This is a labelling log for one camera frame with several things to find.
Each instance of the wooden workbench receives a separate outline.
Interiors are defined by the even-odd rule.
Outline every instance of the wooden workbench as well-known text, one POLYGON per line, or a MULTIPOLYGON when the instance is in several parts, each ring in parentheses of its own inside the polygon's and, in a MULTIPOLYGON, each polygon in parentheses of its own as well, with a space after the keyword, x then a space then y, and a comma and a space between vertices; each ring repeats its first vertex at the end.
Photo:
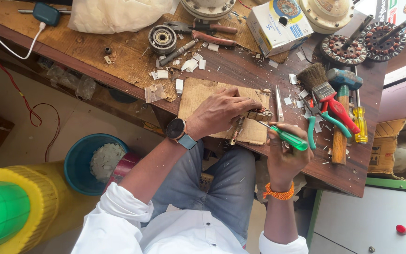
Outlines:
MULTIPOLYGON (((32 27, 32 23, 35 23, 35 29, 22 29, 16 32, 8 28, 12 26, 8 23, 8 20, 12 20, 13 17, 10 19, 5 17, 19 15, 17 9, 18 8, 0 8, 0 36, 25 48, 29 48, 32 43, 31 38, 33 38, 38 31, 38 21, 31 15, 24 15, 17 17, 18 22, 22 23, 17 24, 17 26, 32 27)), ((339 34, 350 34, 364 17, 365 15, 355 12, 353 21, 344 27, 339 34)), ((95 45, 98 41, 115 40, 124 42, 124 37, 129 38, 133 33, 124 32, 113 35, 79 33, 66 27, 68 19, 69 17, 63 16, 59 26, 48 28, 57 30, 55 31, 55 35, 61 36, 61 45, 57 45, 59 38, 45 38, 41 34, 33 51, 103 83, 109 84, 113 88, 144 100, 144 89, 129 84, 122 78, 105 72, 104 68, 96 68, 94 61, 90 57, 93 54, 93 50, 100 50, 100 48, 104 47, 104 45, 100 44, 95 45)), ((318 45, 322 37, 323 35, 321 34, 314 34, 302 45, 302 50, 306 56, 308 58, 311 57, 311 59, 309 59, 310 61, 320 61, 317 56, 320 55, 318 45)), ((275 90, 275 85, 278 84, 281 97, 284 98, 289 95, 289 92, 295 95, 301 91, 296 85, 289 83, 288 75, 297 74, 309 65, 308 61, 301 61, 297 57, 296 52, 298 52, 298 50, 299 49, 294 49, 290 51, 288 60, 275 69, 268 65, 268 59, 264 61, 256 59, 255 55, 240 47, 227 49, 220 47, 218 52, 202 49, 199 51, 199 54, 207 60, 207 70, 196 69, 193 73, 183 72, 179 78, 195 77, 254 89, 271 89, 272 91, 275 90)), ((350 158, 347 159, 347 165, 345 166, 336 166, 331 163, 323 164, 331 161, 327 151, 329 147, 332 147, 333 137, 333 125, 328 122, 323 122, 331 131, 324 127, 321 133, 314 135, 315 138, 317 137, 317 149, 314 151, 315 157, 313 161, 303 169, 303 173, 307 176, 311 176, 311 179, 308 181, 309 187, 338 191, 358 197, 363 196, 385 71, 386 63, 373 63, 368 61, 357 67, 358 75, 364 80, 360 93, 361 106, 365 107, 366 110, 365 115, 369 135, 368 144, 359 145, 353 142, 352 147, 348 147, 350 158)), ((271 100, 270 105, 273 105, 273 107, 270 109, 275 112, 275 96, 273 96, 271 100)), ((167 120, 170 120, 178 114, 180 97, 173 102, 162 99, 152 104, 154 105, 153 109, 155 109, 155 113, 158 113, 156 116, 158 116, 159 123, 163 125, 167 120)), ((301 108, 297 108, 296 106, 291 107, 292 105, 285 106, 285 103, 282 103, 282 106, 286 123, 298 125, 302 129, 307 130, 308 121, 303 118, 302 114, 304 114, 304 111, 301 108)), ((263 155, 268 155, 269 152, 267 146, 250 146, 243 143, 240 143, 240 145, 263 155)))

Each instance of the yellow screwdriver handle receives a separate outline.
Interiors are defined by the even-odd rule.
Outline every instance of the yellow screwdriver handle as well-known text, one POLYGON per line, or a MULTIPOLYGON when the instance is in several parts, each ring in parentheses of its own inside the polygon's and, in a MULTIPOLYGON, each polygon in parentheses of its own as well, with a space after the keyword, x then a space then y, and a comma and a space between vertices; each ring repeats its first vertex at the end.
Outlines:
POLYGON ((360 144, 366 144, 369 141, 369 138, 368 126, 366 125, 366 119, 364 118, 364 107, 353 108, 353 114, 356 116, 355 124, 360 129, 360 132, 355 134, 355 141, 360 144))

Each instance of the brush bristles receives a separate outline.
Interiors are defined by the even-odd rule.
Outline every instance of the brush bristles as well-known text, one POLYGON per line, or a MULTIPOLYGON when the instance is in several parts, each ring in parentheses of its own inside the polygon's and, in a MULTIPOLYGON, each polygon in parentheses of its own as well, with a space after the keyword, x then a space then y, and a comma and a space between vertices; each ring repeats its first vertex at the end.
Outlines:
POLYGON ((325 68, 321 63, 316 63, 304 69, 297 75, 297 79, 304 83, 308 88, 320 85, 327 81, 325 68))

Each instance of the person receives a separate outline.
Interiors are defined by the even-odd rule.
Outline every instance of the person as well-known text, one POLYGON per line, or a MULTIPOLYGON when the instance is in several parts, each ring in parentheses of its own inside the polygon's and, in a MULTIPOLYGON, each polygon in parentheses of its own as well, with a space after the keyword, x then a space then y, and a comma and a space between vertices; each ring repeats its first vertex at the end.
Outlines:
MULTIPOLYGON (((221 88, 185 121, 173 120, 167 127, 168 138, 119 184, 111 183, 96 208, 84 217, 72 253, 247 253, 243 246, 254 198, 253 154, 244 148, 224 154, 208 169, 215 173, 205 193, 199 189, 201 138, 227 131, 241 113, 261 108, 260 102, 240 97, 237 88, 221 88)), ((270 124, 308 140, 307 133, 298 127, 270 124)), ((268 199, 259 249, 263 254, 307 254, 305 238, 297 233, 290 197, 292 179, 313 153, 292 147, 283 152, 278 133, 269 130, 268 134, 267 165, 273 196, 268 199)))

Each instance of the shirt sleeve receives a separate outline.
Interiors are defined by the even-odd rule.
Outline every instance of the shirt sleeve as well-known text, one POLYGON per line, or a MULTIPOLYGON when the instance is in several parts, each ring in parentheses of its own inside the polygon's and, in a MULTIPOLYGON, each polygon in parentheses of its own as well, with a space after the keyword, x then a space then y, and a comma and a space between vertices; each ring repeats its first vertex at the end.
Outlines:
POLYGON ((263 231, 259 236, 259 251, 262 254, 308 254, 308 246, 306 239, 301 236, 287 245, 274 243, 264 236, 263 231))
POLYGON ((72 254, 141 254, 140 222, 148 222, 153 203, 136 199, 112 182, 96 208, 84 217, 72 254))

